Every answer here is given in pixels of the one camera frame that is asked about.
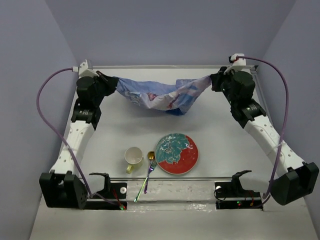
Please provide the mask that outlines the gold spoon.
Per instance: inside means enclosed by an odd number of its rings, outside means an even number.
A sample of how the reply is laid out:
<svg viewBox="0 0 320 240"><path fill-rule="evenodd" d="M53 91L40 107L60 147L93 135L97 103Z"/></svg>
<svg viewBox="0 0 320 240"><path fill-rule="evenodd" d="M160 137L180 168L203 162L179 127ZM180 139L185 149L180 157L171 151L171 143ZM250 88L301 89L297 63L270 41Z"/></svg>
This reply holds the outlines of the gold spoon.
<svg viewBox="0 0 320 240"><path fill-rule="evenodd" d="M148 190L148 181L149 181L149 177L150 177L150 173L153 171L153 163L155 162L155 152L154 151L149 151L148 154L148 159L149 159L149 169L148 169L148 174L146 177L146 183L145 183L145 187L144 187L144 194L147 193Z"/></svg>

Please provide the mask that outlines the blue princess print cloth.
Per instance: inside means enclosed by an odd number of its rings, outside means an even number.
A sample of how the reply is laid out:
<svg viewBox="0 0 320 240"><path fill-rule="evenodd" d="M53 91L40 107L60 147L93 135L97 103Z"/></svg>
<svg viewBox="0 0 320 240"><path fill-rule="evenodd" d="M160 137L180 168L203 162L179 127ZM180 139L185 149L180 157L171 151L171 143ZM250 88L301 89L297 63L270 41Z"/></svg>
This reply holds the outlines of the blue princess print cloth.
<svg viewBox="0 0 320 240"><path fill-rule="evenodd" d="M177 79L174 85L120 78L116 90L130 102L142 108L182 116L211 84L209 76Z"/></svg>

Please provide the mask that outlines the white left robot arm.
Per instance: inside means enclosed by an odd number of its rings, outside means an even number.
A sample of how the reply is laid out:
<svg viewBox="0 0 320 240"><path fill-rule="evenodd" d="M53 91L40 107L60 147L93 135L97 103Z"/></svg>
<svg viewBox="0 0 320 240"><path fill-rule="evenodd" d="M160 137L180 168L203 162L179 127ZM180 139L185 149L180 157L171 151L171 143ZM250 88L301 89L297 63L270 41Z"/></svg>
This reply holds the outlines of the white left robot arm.
<svg viewBox="0 0 320 240"><path fill-rule="evenodd" d="M58 133L63 147L48 173L42 173L39 184L49 208L84 209L91 198L106 200L114 193L107 173L97 173L93 191L80 168L86 147L97 129L104 97L117 89L119 79L97 71L94 76L81 76L76 82L75 101L67 137Z"/></svg>

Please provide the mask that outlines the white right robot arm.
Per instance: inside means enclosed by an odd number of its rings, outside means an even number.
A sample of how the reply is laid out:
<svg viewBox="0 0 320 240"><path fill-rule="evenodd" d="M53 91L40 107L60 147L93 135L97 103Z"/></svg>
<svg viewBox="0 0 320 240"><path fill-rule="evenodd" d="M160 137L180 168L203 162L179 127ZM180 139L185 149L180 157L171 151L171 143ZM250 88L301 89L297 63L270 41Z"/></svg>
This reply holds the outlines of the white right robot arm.
<svg viewBox="0 0 320 240"><path fill-rule="evenodd" d="M285 206L313 192L319 168L305 162L273 128L266 111L253 98L255 82L245 71L227 71L223 66L210 75L212 90L222 92L230 104L230 112L239 125L250 134L276 167L278 178L273 180L270 194Z"/></svg>

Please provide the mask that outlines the red and teal plate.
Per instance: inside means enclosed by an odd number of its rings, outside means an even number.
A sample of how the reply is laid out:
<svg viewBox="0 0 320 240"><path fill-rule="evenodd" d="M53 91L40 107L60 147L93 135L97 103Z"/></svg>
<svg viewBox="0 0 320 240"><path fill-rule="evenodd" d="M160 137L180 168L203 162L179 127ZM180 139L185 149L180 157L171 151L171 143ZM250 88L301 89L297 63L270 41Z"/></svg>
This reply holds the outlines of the red and teal plate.
<svg viewBox="0 0 320 240"><path fill-rule="evenodd" d="M160 169L177 176L190 172L199 159L196 143L183 133L170 133L160 138L154 153Z"/></svg>

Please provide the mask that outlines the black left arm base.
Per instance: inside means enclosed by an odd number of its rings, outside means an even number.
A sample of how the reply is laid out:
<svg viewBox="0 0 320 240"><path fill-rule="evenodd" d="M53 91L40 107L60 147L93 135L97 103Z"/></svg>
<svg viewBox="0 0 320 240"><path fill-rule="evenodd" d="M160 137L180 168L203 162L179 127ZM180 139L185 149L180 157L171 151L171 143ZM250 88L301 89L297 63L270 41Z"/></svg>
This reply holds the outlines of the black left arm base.
<svg viewBox="0 0 320 240"><path fill-rule="evenodd" d="M93 196L89 196L84 210L121 210L127 209L127 188L124 181L111 180L108 173L92 172L87 182Z"/></svg>

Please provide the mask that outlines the pale yellow mug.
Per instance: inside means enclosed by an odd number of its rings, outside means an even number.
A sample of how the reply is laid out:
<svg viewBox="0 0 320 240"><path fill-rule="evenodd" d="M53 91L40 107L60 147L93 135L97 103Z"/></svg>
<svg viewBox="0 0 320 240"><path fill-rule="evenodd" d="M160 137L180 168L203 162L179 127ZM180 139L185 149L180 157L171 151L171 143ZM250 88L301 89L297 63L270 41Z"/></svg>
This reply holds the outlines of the pale yellow mug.
<svg viewBox="0 0 320 240"><path fill-rule="evenodd" d="M126 173L131 174L143 165L144 154L140 148L134 146L125 151L124 159L127 162Z"/></svg>

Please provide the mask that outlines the iridescent fork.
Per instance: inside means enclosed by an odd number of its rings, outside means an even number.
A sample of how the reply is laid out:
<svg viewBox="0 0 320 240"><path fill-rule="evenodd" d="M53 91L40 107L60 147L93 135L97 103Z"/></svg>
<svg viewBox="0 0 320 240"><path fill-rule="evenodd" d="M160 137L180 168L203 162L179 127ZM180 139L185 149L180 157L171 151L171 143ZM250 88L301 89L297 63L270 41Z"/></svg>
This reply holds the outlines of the iridescent fork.
<svg viewBox="0 0 320 240"><path fill-rule="evenodd" d="M147 181L148 181L148 179L149 179L149 176L150 176L150 174L155 170L156 166L157 166L157 161L154 159L154 160L151 162L150 166L149 166L147 176L146 176L146 178L145 178L145 180L144 180L144 182L143 182L143 184L142 184L139 192L137 193L135 199L133 200L134 203L136 203L136 202L139 200L139 197L140 197L142 191L145 189L145 185L146 185L146 183L147 183Z"/></svg>

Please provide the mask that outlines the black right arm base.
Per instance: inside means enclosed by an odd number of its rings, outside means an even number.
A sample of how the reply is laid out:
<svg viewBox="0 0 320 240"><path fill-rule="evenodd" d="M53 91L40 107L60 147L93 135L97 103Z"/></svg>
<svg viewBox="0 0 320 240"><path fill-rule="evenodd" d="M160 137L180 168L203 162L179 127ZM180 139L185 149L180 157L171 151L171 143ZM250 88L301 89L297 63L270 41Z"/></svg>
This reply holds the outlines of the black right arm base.
<svg viewBox="0 0 320 240"><path fill-rule="evenodd" d="M260 193L244 189L240 182L240 177L250 172L252 171L238 171L232 175L230 181L214 183L213 195L217 210L263 209Z"/></svg>

